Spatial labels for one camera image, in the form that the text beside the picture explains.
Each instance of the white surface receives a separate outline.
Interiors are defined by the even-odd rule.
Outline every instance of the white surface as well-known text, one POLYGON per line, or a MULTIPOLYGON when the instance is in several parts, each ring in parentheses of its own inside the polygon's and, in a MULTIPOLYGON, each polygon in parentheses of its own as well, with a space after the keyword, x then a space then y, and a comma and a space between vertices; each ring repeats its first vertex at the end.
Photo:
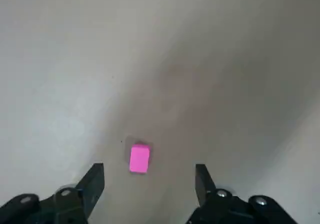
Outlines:
POLYGON ((91 223, 183 224, 194 165, 319 223, 319 0, 0 0, 0 201, 95 161, 91 223), (153 145, 128 172, 130 139, 153 145))

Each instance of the table surface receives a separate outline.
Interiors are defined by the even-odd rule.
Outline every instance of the table surface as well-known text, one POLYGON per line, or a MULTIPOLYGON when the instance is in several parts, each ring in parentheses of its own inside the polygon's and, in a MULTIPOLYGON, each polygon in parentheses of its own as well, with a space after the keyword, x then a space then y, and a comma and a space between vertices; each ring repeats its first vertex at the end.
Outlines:
POLYGON ((1 203, 103 162, 91 223, 183 224, 205 163, 319 223, 320 0, 1 2, 1 203))

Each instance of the metal screw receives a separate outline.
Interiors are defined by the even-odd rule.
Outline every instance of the metal screw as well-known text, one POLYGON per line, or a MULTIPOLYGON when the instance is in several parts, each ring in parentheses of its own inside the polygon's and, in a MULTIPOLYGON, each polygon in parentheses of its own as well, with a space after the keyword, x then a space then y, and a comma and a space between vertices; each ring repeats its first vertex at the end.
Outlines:
POLYGON ((69 195, 71 193, 71 191, 70 190, 64 190, 64 191, 62 191, 61 192, 61 196, 67 196, 67 195, 69 195))
POLYGON ((20 200, 20 203, 24 204, 31 201, 31 197, 25 197, 20 200))
POLYGON ((222 198, 227 196, 227 193, 224 190, 219 190, 217 192, 217 194, 218 194, 219 197, 222 197, 222 198))
POLYGON ((261 197, 257 197, 255 199, 255 201, 256 201, 256 203, 258 203, 261 206, 267 205, 267 201, 265 199, 261 198, 261 197))

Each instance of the pink block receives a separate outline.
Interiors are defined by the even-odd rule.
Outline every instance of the pink block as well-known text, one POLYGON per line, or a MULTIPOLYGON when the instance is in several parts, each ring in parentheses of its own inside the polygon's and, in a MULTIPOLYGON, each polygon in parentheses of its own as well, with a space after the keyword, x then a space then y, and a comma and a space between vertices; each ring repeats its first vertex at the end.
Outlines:
POLYGON ((150 147, 144 144, 134 144, 131 148, 130 171, 146 173, 149 166, 150 147))

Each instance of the small block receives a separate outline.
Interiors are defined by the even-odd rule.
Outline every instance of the small block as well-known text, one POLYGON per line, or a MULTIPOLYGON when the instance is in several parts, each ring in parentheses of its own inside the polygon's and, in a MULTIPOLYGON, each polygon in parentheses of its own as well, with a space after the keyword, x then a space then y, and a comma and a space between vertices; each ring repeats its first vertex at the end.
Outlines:
POLYGON ((149 166, 150 147, 134 144, 131 148, 129 169, 134 173, 146 173, 149 166))

